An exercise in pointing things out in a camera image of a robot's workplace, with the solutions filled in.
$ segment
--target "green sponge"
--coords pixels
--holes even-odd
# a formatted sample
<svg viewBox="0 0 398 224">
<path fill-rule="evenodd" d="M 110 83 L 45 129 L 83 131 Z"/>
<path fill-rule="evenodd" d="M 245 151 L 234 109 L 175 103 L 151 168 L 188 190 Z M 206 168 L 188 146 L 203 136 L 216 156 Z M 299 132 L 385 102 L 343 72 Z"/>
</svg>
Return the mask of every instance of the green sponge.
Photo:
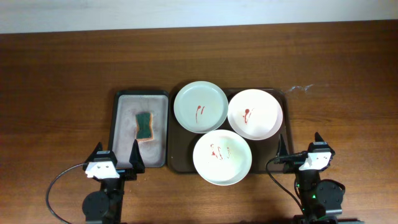
<svg viewBox="0 0 398 224">
<path fill-rule="evenodd" d="M 153 139 L 152 134 L 152 115 L 151 113 L 136 114 L 137 137 L 138 141 Z"/>
</svg>

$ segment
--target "tray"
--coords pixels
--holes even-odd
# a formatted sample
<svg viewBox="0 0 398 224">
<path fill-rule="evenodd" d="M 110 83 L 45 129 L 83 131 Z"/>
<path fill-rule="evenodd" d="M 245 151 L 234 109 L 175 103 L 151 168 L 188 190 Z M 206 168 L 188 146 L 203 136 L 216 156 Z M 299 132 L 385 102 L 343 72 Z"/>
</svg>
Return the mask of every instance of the tray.
<svg viewBox="0 0 398 224">
<path fill-rule="evenodd" d="M 122 90 L 116 93 L 113 105 L 108 150 L 118 159 L 117 168 L 131 167 L 132 144 L 136 137 L 135 115 L 151 112 L 154 138 L 139 141 L 138 146 L 146 167 L 162 167 L 167 152 L 169 94 L 163 90 Z"/>
<path fill-rule="evenodd" d="M 258 88 L 270 93 L 279 102 L 284 113 L 282 126 L 278 132 L 271 138 L 253 141 L 245 139 L 250 146 L 252 152 L 252 166 L 249 173 L 263 174 L 266 173 L 266 163 L 269 159 L 275 157 L 279 148 L 279 136 L 282 135 L 285 140 L 287 154 L 294 152 L 292 144 L 292 135 L 290 131 L 289 114 L 287 109 L 287 102 L 285 95 L 280 90 L 273 88 Z M 225 95 L 230 101 L 232 97 L 246 88 L 223 89 Z M 193 165 L 193 148 L 196 142 L 203 136 L 203 134 L 192 133 L 184 129 L 176 120 L 173 111 L 174 99 L 177 93 L 172 95 L 170 100 L 170 116 L 169 116 L 169 138 L 167 149 L 167 165 L 174 172 L 179 174 L 197 174 L 195 166 Z M 233 131 L 228 123 L 228 119 L 218 128 Z M 282 172 L 282 164 L 269 164 L 271 172 Z"/>
</svg>

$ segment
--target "wood grain surface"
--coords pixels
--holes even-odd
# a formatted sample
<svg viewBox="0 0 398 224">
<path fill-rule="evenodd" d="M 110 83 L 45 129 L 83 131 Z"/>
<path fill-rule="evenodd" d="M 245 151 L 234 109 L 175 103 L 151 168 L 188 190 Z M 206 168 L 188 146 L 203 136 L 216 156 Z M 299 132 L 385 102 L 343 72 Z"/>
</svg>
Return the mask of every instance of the wood grain surface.
<svg viewBox="0 0 398 224">
<path fill-rule="evenodd" d="M 98 141 L 107 147 L 118 90 L 177 91 L 194 80 L 283 90 L 295 150 L 318 131 L 336 151 L 321 177 L 346 186 L 340 218 L 397 223 L 398 21 L 0 35 L 0 74 L 0 223 L 57 223 L 46 188 Z M 293 190 L 294 176 L 276 178 Z M 73 170 L 50 203 L 84 223 L 82 201 L 99 187 Z M 268 222 L 300 213 L 267 175 L 219 187 L 163 167 L 125 191 L 126 223 Z"/>
</svg>

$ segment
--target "white plate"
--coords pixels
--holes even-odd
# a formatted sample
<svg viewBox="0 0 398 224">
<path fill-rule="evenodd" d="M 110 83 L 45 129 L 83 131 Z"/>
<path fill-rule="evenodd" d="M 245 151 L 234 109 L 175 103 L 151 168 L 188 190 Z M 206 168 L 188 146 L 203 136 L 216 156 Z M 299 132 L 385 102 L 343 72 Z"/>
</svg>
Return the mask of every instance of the white plate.
<svg viewBox="0 0 398 224">
<path fill-rule="evenodd" d="M 228 99 L 218 86 L 210 82 L 189 83 L 175 97 L 174 114 L 188 131 L 207 133 L 224 123 Z"/>
<path fill-rule="evenodd" d="M 216 185 L 239 182 L 248 174 L 251 162 L 249 145 L 232 131 L 211 131 L 199 139 L 193 150 L 196 170 Z"/>
<path fill-rule="evenodd" d="M 280 104 L 265 91 L 244 90 L 229 102 L 229 124 L 244 138 L 267 139 L 278 132 L 282 120 Z"/>
</svg>

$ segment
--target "black cable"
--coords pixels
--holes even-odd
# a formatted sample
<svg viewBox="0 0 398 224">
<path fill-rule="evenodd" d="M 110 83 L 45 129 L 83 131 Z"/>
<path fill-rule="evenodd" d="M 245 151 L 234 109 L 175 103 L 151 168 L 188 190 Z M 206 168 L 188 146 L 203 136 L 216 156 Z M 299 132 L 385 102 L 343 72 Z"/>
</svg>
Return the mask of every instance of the black cable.
<svg viewBox="0 0 398 224">
<path fill-rule="evenodd" d="M 276 159 L 285 159 L 285 158 L 295 157 L 295 156 L 301 156 L 301 154 L 293 154 L 293 155 L 289 155 L 289 156 L 280 156 L 280 157 L 275 157 L 275 158 L 270 159 L 267 162 L 267 164 L 266 164 L 266 171 L 267 171 L 269 177 L 275 182 L 275 184 L 278 185 L 286 193 L 288 193 L 296 201 L 297 205 L 300 207 L 300 211 L 303 212 L 303 208 L 302 208 L 300 202 L 297 200 L 297 198 L 294 197 L 294 195 L 292 193 L 290 193 L 286 188 L 284 188 L 284 186 L 282 186 L 277 180 L 275 180 L 275 178 L 272 176 L 272 174 L 268 170 L 268 164 L 271 163 L 272 161 L 274 161 Z"/>
<path fill-rule="evenodd" d="M 300 198 L 300 194 L 299 194 L 299 192 L 297 191 L 297 179 L 294 179 L 294 192 L 296 192 L 296 196 L 297 196 L 298 198 Z"/>
<path fill-rule="evenodd" d="M 56 218 L 58 218 L 58 219 L 59 219 L 61 222 L 63 222 L 63 223 L 71 224 L 70 222 L 68 222 L 68 221 L 64 220 L 63 218 L 59 217 L 59 216 L 55 213 L 55 211 L 52 210 L 51 205 L 50 205 L 50 202 L 49 202 L 50 190 L 51 190 L 53 184 L 55 183 L 55 181 L 57 181 L 61 176 L 63 176 L 64 174 L 66 174 L 66 173 L 69 172 L 70 170 L 72 170 L 72 169 L 74 169 L 74 168 L 76 168 L 76 167 L 83 166 L 83 165 L 85 165 L 85 164 L 86 164 L 86 163 L 81 163 L 81 164 L 74 165 L 73 167 L 71 167 L 71 168 L 69 168 L 69 169 L 63 171 L 62 173 L 60 173 L 53 181 L 51 181 L 51 184 L 50 184 L 49 188 L 47 189 L 47 192 L 45 193 L 45 203 L 47 204 L 47 208 L 50 210 L 50 212 L 51 212 L 51 214 L 52 214 L 53 216 L 55 216 Z"/>
</svg>

